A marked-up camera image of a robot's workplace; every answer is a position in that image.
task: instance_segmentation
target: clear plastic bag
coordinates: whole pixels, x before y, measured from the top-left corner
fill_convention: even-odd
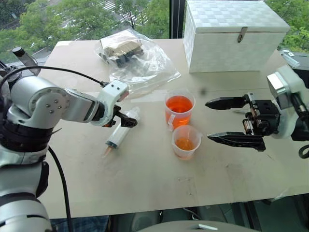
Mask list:
[[[100,39],[95,52],[109,63],[111,81],[129,85],[131,98],[181,76],[161,47],[132,29]]]

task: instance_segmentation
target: syringe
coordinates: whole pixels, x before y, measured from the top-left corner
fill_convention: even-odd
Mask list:
[[[136,120],[139,120],[139,113],[140,109],[138,107],[134,107],[133,109],[129,110],[126,115],[128,117],[132,117]],[[105,144],[108,145],[108,148],[104,152],[104,156],[106,156],[111,150],[117,149],[123,139],[125,138],[126,134],[129,132],[130,128],[128,127],[121,127],[119,124],[112,135],[108,138]]]

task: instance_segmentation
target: large plastic cup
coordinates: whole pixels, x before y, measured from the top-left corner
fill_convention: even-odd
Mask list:
[[[202,136],[202,133],[192,126],[179,126],[172,134],[172,147],[175,154],[183,160],[191,159],[201,144]]]
[[[169,131],[190,122],[195,98],[184,89],[172,90],[165,96],[165,118]]]

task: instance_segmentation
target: white table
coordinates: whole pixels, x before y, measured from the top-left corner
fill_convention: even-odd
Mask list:
[[[307,143],[265,138],[266,151],[235,148],[207,139],[207,133],[243,131],[244,115],[207,108],[205,102],[220,96],[256,97],[269,92],[266,75],[285,64],[278,52],[261,72],[189,74],[181,39],[156,40],[182,77],[158,88],[151,97],[123,101],[124,110],[141,109],[141,120],[131,129],[119,150],[103,158],[105,141],[114,130],[61,121],[50,145],[66,176],[73,217],[110,215],[187,206],[232,203],[309,192],[309,160],[298,156]],[[83,72],[108,81],[108,69],[94,53],[96,41],[59,42],[46,66]],[[44,77],[62,87],[98,92],[100,87],[65,72],[42,70]],[[188,88],[196,97],[191,125],[203,134],[200,148],[190,161],[172,151],[162,93]],[[201,88],[207,89],[205,96]],[[49,187],[40,197],[51,218],[65,217],[60,176],[50,155]]]

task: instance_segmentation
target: box latch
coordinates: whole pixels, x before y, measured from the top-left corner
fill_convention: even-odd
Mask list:
[[[242,41],[243,37],[245,36],[247,29],[248,29],[248,27],[242,27],[241,28],[241,31],[240,31],[239,36],[237,38],[238,43],[240,43]]]

